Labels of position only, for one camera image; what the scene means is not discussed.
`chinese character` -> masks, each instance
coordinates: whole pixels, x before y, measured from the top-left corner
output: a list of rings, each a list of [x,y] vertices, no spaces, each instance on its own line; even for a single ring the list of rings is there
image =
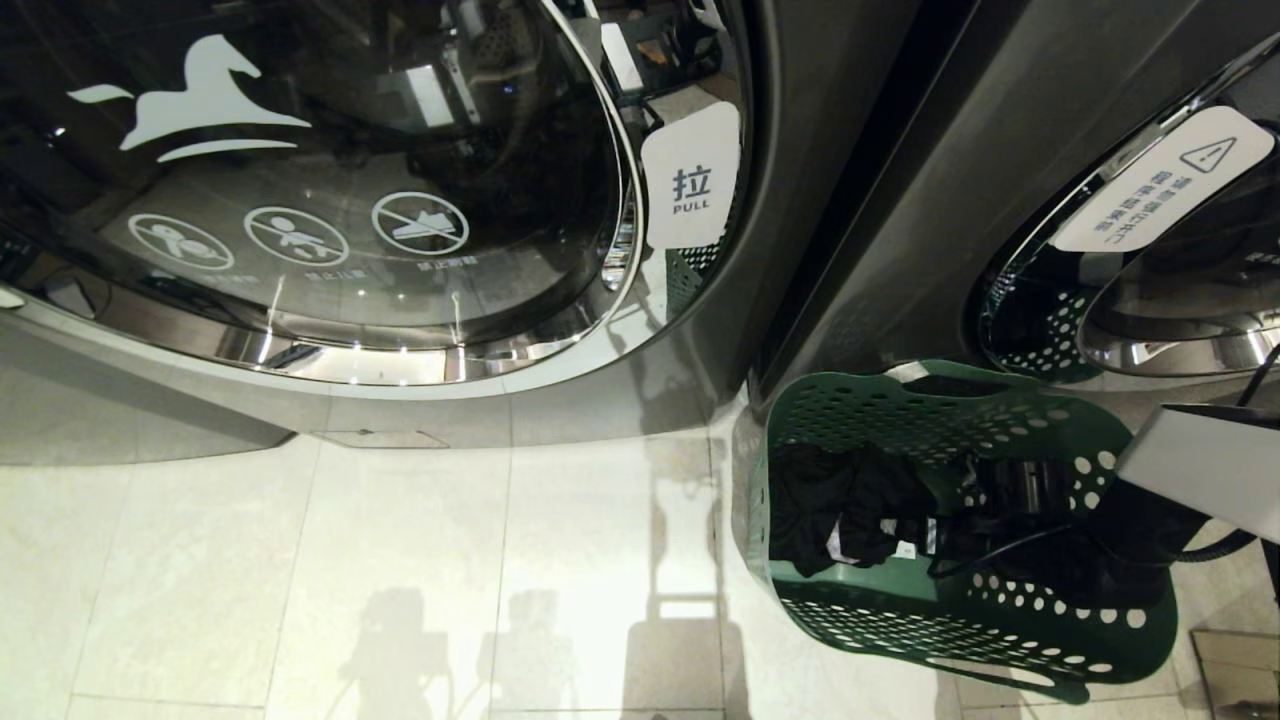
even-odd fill
[[[710,179],[708,177],[710,174],[712,172],[704,170],[701,164],[691,173],[685,173],[685,170],[677,172],[676,177],[671,178],[676,183],[672,188],[672,192],[676,193],[676,201],[678,202],[686,197],[698,197],[699,195],[710,192],[707,190],[707,181]]]

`washing machine door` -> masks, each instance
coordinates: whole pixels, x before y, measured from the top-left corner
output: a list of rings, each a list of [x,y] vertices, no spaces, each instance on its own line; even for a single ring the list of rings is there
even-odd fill
[[[631,140],[550,1],[3,3],[0,274],[296,378],[527,368],[608,318]]]
[[[998,365],[1074,384],[1257,368],[1280,345],[1280,35],[1162,110],[986,287]]]

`white tile floor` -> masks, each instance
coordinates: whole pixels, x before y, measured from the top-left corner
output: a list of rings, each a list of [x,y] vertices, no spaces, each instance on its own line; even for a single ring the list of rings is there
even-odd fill
[[[1083,707],[809,639],[733,539],[755,442],[0,468],[0,719],[1208,717],[1185,633]],[[1256,548],[1178,583],[1280,632]]]

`warning sticker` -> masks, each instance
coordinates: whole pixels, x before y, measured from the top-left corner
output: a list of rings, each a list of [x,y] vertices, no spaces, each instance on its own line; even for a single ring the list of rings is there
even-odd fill
[[[1231,108],[1196,113],[1098,191],[1050,243],[1071,252],[1146,247],[1274,146],[1270,132]]]

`pull sticker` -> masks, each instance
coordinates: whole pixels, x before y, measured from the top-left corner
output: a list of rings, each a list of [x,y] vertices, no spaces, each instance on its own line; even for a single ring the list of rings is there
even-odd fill
[[[644,141],[648,242],[658,250],[714,245],[724,233],[741,159],[737,108],[716,102]]]
[[[1129,252],[1271,152],[1275,137],[1236,110],[1196,113],[1080,208],[1050,243],[1070,252]]]

